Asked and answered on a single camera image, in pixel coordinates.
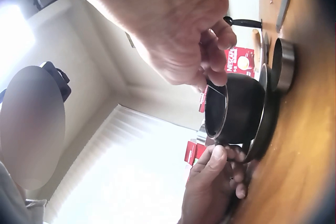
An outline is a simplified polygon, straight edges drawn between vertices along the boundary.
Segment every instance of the bright light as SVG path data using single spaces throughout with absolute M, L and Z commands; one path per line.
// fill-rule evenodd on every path
M 0 80 L 33 46 L 35 38 L 20 8 L 9 5 L 0 9 Z

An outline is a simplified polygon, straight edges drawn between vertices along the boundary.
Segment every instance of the table surface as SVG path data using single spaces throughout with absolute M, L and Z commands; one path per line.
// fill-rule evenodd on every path
M 270 2 L 259 0 L 263 34 L 270 39 L 269 62 L 278 37 L 291 41 L 295 81 L 281 100 L 270 146 L 232 223 L 304 222 L 335 171 L 335 30 L 326 29 L 318 0 L 290 0 L 277 34 L 281 0 Z

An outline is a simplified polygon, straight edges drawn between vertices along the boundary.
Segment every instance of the wooden utensil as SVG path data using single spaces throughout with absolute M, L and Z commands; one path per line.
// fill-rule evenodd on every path
M 253 47 L 254 47 L 254 72 L 259 72 L 260 66 L 260 34 L 257 29 L 253 29 L 252 31 L 252 40 L 253 40 Z

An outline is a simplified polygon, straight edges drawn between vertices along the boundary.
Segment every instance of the black cup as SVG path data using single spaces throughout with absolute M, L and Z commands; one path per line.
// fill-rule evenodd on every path
M 210 86 L 204 111 L 208 136 L 220 145 L 250 143 L 263 110 L 263 86 L 244 74 L 228 74 L 226 86 Z

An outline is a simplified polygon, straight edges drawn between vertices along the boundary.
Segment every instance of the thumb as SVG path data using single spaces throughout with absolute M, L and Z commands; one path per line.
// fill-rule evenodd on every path
M 227 152 L 221 145 L 215 146 L 211 158 L 204 169 L 199 174 L 199 182 L 203 186 L 210 185 L 227 163 Z

